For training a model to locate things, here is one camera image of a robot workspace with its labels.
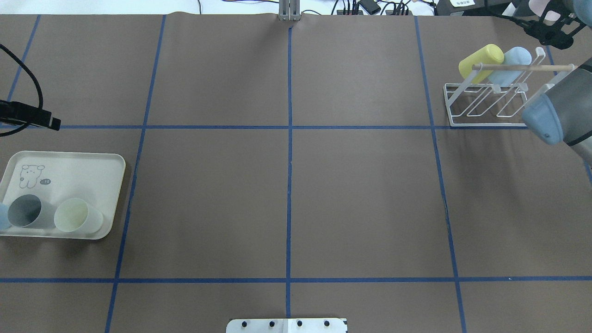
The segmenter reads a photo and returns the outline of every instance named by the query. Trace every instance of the gray robot arm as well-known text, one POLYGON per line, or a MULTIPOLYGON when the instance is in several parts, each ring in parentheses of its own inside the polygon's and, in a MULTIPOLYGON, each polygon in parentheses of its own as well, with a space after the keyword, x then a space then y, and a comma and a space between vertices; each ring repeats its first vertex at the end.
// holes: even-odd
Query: gray robot arm
POLYGON ((547 144, 563 141, 592 165, 592 58, 532 101, 522 119, 547 144))

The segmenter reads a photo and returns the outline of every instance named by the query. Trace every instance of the yellow cup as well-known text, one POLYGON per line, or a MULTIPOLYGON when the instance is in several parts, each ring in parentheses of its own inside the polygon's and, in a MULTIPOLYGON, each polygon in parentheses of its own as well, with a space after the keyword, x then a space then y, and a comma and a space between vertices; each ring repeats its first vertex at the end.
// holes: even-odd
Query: yellow cup
MULTIPOLYGON (((487 44, 480 48, 479 51, 462 59, 461 62, 458 63, 458 71, 461 73, 462 77, 466 79, 473 70, 473 65, 480 62, 491 65, 500 65, 504 62, 504 52, 495 44, 487 44)), ((493 71, 481 71, 475 76, 471 83, 481 83, 481 81, 488 77, 492 72, 493 71)))

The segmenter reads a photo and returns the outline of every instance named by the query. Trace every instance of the cartoon bear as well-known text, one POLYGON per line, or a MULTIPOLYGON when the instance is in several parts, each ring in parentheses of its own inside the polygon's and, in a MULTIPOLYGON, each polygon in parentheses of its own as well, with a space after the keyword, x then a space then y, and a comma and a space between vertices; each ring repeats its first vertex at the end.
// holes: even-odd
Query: cartoon bear
POLYGON ((33 188, 37 185, 37 179, 41 176, 43 165, 23 165, 21 170, 20 188, 33 188))

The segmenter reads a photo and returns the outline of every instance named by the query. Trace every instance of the cup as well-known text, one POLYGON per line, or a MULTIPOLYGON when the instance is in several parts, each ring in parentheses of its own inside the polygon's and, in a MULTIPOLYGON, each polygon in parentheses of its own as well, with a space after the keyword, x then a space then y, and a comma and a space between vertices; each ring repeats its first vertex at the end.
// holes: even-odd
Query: cup
POLYGON ((93 233, 103 224, 103 214, 80 198, 70 198, 56 209, 56 228, 63 232, 93 233))
POLYGON ((56 209, 33 194, 18 197, 8 208, 8 221, 13 226, 31 229, 51 229, 56 209))
POLYGON ((8 222, 8 206, 0 203, 0 230, 10 227, 8 222))

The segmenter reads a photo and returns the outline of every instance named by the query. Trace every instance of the printed logo on tray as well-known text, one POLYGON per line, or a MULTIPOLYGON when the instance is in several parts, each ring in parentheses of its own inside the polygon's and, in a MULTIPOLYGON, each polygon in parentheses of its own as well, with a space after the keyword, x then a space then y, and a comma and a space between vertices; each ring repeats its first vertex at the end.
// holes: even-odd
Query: printed logo on tray
MULTIPOLYGON (((33 188, 37 185, 37 180, 41 177, 41 173, 45 169, 44 165, 30 165, 25 164, 21 169, 20 188, 33 188)), ((51 183, 49 179, 42 179, 39 183, 47 185, 51 183)))

